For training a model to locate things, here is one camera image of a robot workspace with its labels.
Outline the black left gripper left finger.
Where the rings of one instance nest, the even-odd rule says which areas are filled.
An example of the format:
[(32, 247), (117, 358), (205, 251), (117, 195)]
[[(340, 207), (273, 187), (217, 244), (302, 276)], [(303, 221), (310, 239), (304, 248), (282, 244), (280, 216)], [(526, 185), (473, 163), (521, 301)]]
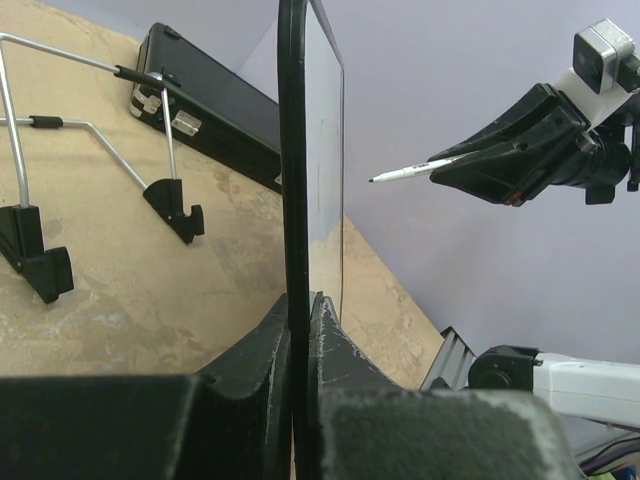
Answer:
[(5, 479), (286, 479), (290, 335), (280, 298), (192, 374), (1, 382)]

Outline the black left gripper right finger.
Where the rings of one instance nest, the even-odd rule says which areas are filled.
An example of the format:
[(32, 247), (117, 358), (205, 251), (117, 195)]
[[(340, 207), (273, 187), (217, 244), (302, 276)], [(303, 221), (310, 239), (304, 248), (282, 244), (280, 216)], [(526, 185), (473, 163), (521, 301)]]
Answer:
[(316, 479), (580, 479), (557, 417), (528, 393), (400, 387), (318, 294), (310, 319)]

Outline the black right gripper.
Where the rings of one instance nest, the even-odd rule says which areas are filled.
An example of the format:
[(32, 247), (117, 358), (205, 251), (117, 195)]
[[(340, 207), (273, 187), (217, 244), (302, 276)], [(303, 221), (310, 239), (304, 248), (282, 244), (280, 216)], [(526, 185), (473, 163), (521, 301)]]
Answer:
[(566, 93), (537, 83), (487, 126), (432, 155), (431, 161), (457, 160), (430, 180), (508, 206), (551, 185), (584, 190), (586, 204), (611, 204), (623, 180), (628, 192), (638, 192), (639, 100), (585, 133), (589, 125)]

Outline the white green whiteboard marker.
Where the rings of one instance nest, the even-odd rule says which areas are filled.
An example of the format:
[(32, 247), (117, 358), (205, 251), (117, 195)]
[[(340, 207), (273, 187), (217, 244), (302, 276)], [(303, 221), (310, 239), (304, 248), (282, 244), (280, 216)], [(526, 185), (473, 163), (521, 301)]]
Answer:
[(457, 160), (464, 158), (465, 155), (459, 155), (438, 160), (429, 160), (420, 164), (404, 167), (398, 170), (389, 171), (376, 175), (368, 180), (369, 183), (382, 183), (395, 180), (402, 180), (406, 178), (413, 178), (417, 176), (423, 176), (430, 174), (431, 172), (438, 170), (442, 167), (450, 165)]

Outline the white whiteboard black frame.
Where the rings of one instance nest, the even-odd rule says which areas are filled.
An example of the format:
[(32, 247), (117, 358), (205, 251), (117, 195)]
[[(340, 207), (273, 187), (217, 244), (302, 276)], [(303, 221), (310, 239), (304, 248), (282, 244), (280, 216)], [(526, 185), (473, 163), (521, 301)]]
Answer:
[(345, 71), (322, 2), (280, 2), (277, 73), (294, 465), (312, 479), (312, 317), (343, 303)]

